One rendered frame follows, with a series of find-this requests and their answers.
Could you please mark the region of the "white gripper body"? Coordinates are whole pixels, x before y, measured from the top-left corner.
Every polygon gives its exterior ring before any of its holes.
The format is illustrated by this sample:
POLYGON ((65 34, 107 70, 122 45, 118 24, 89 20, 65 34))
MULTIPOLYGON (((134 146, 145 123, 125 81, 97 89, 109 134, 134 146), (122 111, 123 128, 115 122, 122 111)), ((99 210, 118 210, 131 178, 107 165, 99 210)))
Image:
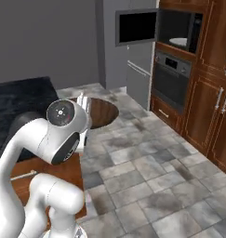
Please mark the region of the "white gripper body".
POLYGON ((88 134, 88 130, 86 130, 80 134, 80 141, 79 141, 78 147, 76 149, 76 152, 78 152, 78 153, 84 152, 84 148, 86 146, 86 141, 87 141, 87 134, 88 134))

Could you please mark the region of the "white microwave turntable plate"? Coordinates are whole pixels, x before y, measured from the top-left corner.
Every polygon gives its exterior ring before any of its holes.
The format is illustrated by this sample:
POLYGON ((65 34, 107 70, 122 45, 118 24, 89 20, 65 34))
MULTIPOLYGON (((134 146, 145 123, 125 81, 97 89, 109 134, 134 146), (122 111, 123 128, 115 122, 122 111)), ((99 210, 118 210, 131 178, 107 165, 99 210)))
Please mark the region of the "white microwave turntable plate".
POLYGON ((187 46, 187 39, 184 37, 170 38, 169 42, 175 46, 187 46))

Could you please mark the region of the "grey microwave oven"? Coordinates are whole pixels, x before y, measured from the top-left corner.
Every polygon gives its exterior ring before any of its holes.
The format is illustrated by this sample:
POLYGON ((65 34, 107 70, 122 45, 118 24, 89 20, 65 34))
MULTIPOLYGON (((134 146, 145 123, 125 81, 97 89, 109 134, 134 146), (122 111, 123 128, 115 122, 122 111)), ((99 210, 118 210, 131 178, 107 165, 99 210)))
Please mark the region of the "grey microwave oven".
POLYGON ((157 41, 195 54, 202 22, 201 13, 160 8, 157 41), (170 38, 177 37, 186 38, 187 46, 175 46, 169 42, 170 38))

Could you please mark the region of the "round brown wooden table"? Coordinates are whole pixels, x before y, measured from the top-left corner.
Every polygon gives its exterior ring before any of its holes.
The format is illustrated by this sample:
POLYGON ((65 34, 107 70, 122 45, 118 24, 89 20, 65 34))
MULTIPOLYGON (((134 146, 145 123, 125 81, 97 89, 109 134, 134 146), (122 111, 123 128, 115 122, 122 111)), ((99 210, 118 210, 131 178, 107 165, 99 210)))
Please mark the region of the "round brown wooden table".
POLYGON ((107 126, 119 115, 119 110, 113 103, 91 97, 68 99, 64 108, 66 125, 78 132, 107 126))

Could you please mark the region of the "brown wooden island cupboard front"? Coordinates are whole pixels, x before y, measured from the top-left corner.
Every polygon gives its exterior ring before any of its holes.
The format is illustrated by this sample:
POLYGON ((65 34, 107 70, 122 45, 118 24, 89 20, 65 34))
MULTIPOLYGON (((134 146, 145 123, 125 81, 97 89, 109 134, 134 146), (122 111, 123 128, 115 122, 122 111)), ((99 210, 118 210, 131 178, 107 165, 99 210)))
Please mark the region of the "brown wooden island cupboard front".
POLYGON ((60 179, 71 182, 80 189, 84 189, 80 156, 78 153, 74 153, 67 161, 60 165, 50 165, 40 158, 34 157, 28 160, 17 162, 10 176, 12 178, 12 186, 23 205, 26 205, 29 199, 29 185, 33 175, 27 176, 25 178, 18 178, 18 176, 28 174, 31 171, 54 175, 60 179))

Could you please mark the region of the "grey fridge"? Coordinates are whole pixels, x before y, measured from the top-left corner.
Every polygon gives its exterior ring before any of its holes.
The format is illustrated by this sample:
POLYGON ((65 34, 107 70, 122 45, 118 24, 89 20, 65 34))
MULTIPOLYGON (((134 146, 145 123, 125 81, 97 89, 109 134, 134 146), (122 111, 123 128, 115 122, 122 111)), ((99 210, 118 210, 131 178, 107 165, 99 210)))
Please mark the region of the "grey fridge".
POLYGON ((151 10, 157 0, 103 0, 106 88, 125 86, 127 94, 149 110, 152 59, 155 43, 126 43, 116 46, 117 10, 151 10))

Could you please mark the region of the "black built-in oven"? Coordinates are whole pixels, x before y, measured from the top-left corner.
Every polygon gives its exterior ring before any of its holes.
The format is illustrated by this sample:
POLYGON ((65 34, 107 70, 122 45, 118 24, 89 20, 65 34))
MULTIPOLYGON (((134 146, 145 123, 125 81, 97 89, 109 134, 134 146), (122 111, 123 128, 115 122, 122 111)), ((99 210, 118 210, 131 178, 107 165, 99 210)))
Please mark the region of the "black built-in oven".
POLYGON ((184 103, 192 64, 162 51, 155 52, 153 69, 153 94, 179 114, 184 103))

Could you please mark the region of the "brown wooden cupboard run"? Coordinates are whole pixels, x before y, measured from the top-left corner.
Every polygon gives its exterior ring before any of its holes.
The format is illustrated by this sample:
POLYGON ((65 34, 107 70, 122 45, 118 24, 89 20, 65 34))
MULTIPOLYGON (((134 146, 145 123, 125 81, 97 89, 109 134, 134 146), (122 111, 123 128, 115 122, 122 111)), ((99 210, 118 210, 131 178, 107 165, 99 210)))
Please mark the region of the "brown wooden cupboard run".
POLYGON ((194 53, 157 42, 155 51, 189 61, 192 71, 182 111, 152 92, 151 110, 226 173, 226 0, 162 0, 167 10, 203 15, 194 53))

